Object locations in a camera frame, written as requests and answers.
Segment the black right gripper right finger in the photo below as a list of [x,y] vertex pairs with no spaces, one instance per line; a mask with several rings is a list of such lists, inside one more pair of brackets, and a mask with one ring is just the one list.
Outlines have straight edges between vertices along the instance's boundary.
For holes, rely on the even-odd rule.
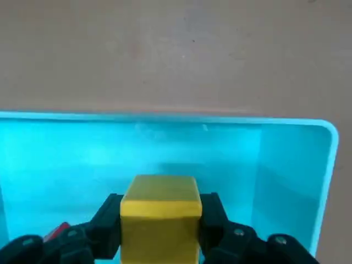
[[262,240],[254,228],[230,221],[216,192],[201,194],[200,199],[199,244],[204,263],[318,264],[290,235],[272,234]]

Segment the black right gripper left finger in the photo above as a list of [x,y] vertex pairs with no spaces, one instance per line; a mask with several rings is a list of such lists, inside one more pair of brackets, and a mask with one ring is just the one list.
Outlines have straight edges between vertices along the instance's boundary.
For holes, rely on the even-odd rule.
[[110,194],[91,221],[62,223],[46,236],[23,235],[1,248],[1,263],[95,263],[112,260],[121,245],[120,202]]

